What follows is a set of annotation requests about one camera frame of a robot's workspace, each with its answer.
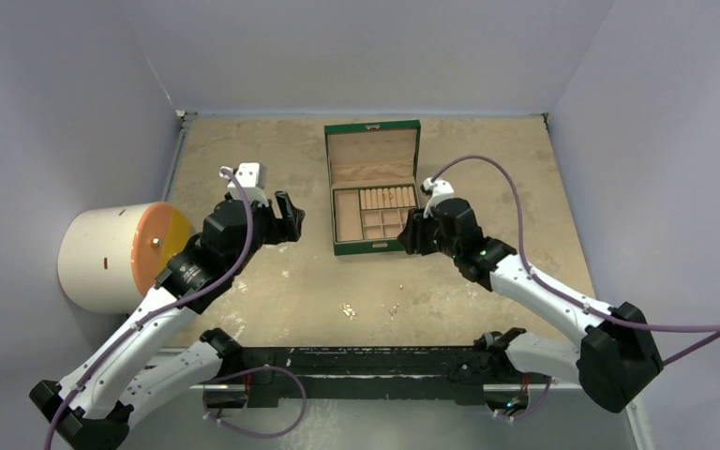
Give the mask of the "green jewelry tray insert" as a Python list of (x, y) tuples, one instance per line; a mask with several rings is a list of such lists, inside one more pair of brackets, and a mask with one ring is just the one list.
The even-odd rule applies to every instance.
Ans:
[(419, 205), (414, 186), (405, 185), (334, 189), (332, 201), (339, 244), (396, 238)]

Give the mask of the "green jewelry box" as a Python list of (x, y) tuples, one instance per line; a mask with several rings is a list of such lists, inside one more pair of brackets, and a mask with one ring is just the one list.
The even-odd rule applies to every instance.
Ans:
[(323, 128), (335, 255), (403, 249), (398, 236), (420, 206), (421, 129), (417, 119)]

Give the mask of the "gold earring cluster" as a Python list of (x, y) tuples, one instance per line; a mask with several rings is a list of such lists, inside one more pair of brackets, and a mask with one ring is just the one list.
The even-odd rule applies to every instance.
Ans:
[(341, 304), (339, 306), (339, 309), (350, 321), (353, 321), (356, 319), (356, 311), (353, 309), (353, 307), (349, 303)]

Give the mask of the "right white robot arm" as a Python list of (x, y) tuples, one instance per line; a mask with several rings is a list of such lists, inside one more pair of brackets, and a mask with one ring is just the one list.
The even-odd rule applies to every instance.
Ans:
[(578, 299), (538, 268), (527, 267), (514, 247), (484, 235), (464, 199), (410, 210), (397, 240), (411, 255), (446, 255), (466, 280), (524, 306), (565, 336), (560, 342), (526, 331), (504, 333), (492, 342), (496, 351), (488, 358), (500, 381), (540, 373), (578, 384), (596, 405), (619, 413), (664, 368), (638, 307)]

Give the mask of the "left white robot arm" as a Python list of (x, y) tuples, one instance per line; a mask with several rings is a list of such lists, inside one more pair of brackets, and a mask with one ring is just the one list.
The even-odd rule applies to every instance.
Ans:
[(272, 205), (242, 190), (227, 194), (92, 356), (60, 381), (37, 383), (29, 397), (49, 421), (45, 448), (60, 436), (73, 449), (116, 449), (150, 412), (195, 384), (236, 379), (252, 384), (265, 372), (293, 375), (251, 361), (219, 328), (203, 332), (173, 359), (146, 368), (170, 337), (231, 288), (260, 248), (299, 240), (304, 211), (285, 191), (275, 199)]

